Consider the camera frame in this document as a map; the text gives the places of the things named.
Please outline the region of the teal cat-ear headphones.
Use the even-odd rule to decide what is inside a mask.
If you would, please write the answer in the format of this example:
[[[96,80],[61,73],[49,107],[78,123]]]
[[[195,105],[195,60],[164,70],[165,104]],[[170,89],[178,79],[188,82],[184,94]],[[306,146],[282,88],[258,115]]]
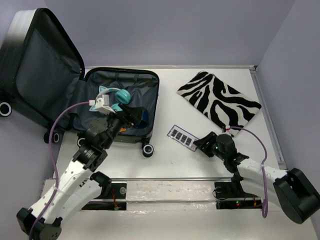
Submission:
[[[131,94],[126,89],[119,89],[119,88],[115,88],[115,87],[107,88],[107,87],[101,85],[101,86],[99,86],[98,91],[99,91],[99,93],[96,96],[95,100],[102,95],[109,96],[110,93],[115,93],[115,98],[120,103],[129,104],[131,101]],[[118,103],[114,103],[114,104],[110,105],[110,107],[112,108],[112,112],[110,112],[110,113],[122,111],[122,109],[119,107]]]

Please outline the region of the zebra print fuzzy pouch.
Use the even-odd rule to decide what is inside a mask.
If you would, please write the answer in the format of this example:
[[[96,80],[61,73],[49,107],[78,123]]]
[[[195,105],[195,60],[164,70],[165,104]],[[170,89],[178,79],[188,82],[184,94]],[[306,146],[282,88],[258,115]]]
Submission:
[[[228,134],[232,137],[235,137],[262,108],[259,102],[204,70],[180,86],[177,94],[219,128],[230,126]]]

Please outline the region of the black space-print kids suitcase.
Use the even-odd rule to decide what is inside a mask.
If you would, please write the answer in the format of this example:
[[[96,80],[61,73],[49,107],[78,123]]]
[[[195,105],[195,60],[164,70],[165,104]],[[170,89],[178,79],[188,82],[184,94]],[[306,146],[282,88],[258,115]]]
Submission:
[[[89,123],[104,115],[89,111],[99,86],[125,89],[129,107],[145,107],[148,125],[126,128],[117,142],[141,143],[151,157],[160,79],[150,70],[95,67],[85,70],[83,58],[54,13],[48,8],[18,11],[0,48],[0,115],[17,111],[46,128],[44,142],[58,143],[59,130],[73,129],[84,142]]]

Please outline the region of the dark blue cup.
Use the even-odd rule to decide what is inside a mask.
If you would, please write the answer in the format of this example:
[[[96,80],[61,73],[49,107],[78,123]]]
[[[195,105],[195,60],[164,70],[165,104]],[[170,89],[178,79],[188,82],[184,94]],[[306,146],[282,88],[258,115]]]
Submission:
[[[134,127],[136,129],[144,129],[148,126],[149,122],[149,112],[145,107],[142,107],[141,119],[139,124],[135,124]]]

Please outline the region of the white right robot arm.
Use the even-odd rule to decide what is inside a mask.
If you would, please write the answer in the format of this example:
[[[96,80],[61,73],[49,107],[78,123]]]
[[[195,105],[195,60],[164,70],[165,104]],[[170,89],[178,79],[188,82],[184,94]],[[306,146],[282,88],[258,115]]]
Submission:
[[[320,194],[298,168],[278,169],[265,165],[268,153],[261,162],[240,153],[229,134],[210,132],[194,141],[207,157],[217,157],[230,172],[230,190],[235,196],[253,194],[262,199],[261,213],[266,218],[269,204],[278,206],[294,223],[302,224],[320,209]]]

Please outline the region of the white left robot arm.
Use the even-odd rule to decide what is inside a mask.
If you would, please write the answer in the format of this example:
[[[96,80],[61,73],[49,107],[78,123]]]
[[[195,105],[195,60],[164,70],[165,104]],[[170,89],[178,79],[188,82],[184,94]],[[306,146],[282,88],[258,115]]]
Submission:
[[[122,103],[100,110],[108,115],[90,123],[84,143],[64,172],[56,176],[55,184],[31,207],[18,211],[17,221],[29,239],[56,240],[69,217],[91,200],[110,194],[112,180],[97,169],[121,129],[139,125],[145,110]]]

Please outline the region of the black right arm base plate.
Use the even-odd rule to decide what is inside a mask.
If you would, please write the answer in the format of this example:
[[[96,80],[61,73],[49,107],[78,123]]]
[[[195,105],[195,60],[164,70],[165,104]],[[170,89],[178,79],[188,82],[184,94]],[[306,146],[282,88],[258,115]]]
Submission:
[[[217,181],[212,191],[216,199],[217,210],[262,209],[260,197],[244,192],[242,187],[233,181]]]

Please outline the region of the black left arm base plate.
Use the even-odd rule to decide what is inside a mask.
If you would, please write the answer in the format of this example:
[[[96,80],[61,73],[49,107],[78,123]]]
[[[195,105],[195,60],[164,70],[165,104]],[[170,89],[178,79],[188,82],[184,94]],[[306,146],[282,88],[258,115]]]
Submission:
[[[90,200],[83,211],[126,211],[127,210],[127,182],[116,181],[110,190],[102,189],[98,197]]]

